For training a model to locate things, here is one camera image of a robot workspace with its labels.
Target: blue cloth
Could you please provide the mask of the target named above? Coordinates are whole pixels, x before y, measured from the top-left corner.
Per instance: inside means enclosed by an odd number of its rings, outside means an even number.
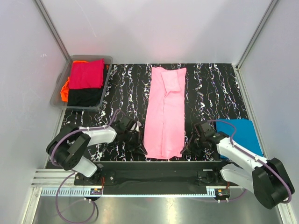
[[[234,135],[234,141],[240,144],[241,146],[247,148],[249,151],[263,156],[262,150],[258,144],[256,132],[251,120],[246,119],[219,119],[226,121],[237,128],[237,132]],[[229,136],[234,132],[234,128],[228,124],[222,122],[216,122],[217,132],[224,132]]]

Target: pink cloth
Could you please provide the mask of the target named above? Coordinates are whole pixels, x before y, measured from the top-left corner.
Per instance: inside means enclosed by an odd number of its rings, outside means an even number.
[[[186,68],[152,68],[149,105],[146,112],[144,147],[147,157],[182,157],[185,144]]]
[[[89,63],[73,63],[70,89],[101,88],[103,86],[104,59]]]

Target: plastic bin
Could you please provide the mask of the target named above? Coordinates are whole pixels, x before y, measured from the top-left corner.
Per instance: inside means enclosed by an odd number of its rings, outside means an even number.
[[[108,72],[105,72],[105,69],[103,72],[103,83],[104,83],[103,88],[104,89],[103,89],[102,96],[99,99],[99,103],[96,106],[91,106],[91,107],[68,106],[67,102],[64,102],[61,100],[60,91],[61,91],[61,88],[63,87],[63,85],[65,84],[65,82],[67,81],[68,77],[71,75],[72,62],[76,61],[76,60],[84,60],[84,61],[92,62],[95,60],[100,60],[102,58],[104,59],[105,65],[109,65],[109,69],[108,69]],[[75,111],[86,111],[86,110],[98,111],[102,105],[103,98],[106,93],[107,83],[109,80],[110,71],[111,71],[111,67],[112,67],[112,62],[113,62],[113,59],[110,56],[101,56],[101,55],[73,55],[73,56],[71,56],[70,60],[66,62],[62,73],[57,78],[57,84],[56,84],[55,90],[53,92],[53,95],[51,97],[50,104],[54,107],[59,107],[62,109],[68,108],[68,109],[72,109]]]

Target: marble pattern tabletop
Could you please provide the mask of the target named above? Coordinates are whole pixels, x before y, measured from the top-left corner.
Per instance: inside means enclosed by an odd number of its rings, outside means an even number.
[[[231,64],[114,64],[107,91],[99,112],[66,110],[63,126],[70,122],[78,126],[107,124],[116,109],[123,110],[142,124],[150,94],[151,68],[167,70],[187,68],[185,84],[185,141],[191,136],[192,127],[203,119],[247,119],[239,85]],[[210,150],[202,157],[184,155],[170,161],[212,160]],[[126,150],[125,143],[97,144],[86,150],[85,156],[93,161],[157,161]]]

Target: white wall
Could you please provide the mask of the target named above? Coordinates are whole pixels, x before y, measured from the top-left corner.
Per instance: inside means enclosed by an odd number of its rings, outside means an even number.
[[[43,0],[70,55],[237,63],[271,0]]]
[[[31,0],[0,1],[0,222],[19,223],[59,110],[49,105],[65,63]]]
[[[281,0],[241,68],[270,158],[277,157],[294,184],[299,221],[299,1]]]

